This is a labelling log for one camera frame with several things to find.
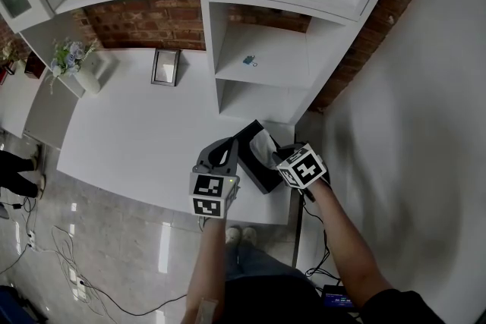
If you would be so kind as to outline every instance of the white cloth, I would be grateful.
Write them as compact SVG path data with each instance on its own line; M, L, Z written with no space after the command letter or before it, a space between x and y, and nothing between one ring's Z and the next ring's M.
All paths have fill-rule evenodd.
M250 141L250 150L263 166L276 170L276 163L272 158L272 154L276 152L276 146L267 130L262 130L253 137Z

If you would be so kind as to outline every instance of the white marker cube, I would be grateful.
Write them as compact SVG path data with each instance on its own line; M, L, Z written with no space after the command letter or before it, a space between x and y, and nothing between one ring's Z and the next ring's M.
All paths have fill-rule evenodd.
M193 215L222 219L236 198L239 177L191 173Z
M320 157L306 144L277 166L290 187L305 189L326 173Z

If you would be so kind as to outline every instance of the black sleeve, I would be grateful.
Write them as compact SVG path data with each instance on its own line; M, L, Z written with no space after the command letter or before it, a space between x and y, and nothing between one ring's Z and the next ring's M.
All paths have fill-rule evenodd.
M368 300L360 312L364 324L426 322L444 324L414 291L382 291Z

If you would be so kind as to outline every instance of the device screen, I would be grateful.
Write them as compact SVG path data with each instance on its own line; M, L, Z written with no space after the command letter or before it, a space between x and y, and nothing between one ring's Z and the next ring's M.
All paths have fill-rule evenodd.
M324 296L324 306L329 308L353 308L348 296L328 293Z

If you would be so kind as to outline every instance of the black shirt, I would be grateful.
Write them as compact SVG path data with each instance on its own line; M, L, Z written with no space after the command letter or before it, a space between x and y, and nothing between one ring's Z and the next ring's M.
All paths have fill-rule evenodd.
M413 291L382 291L361 309L365 324L443 324ZM310 282L287 275L244 277L226 282L225 309L220 323L356 323L349 314L323 308Z

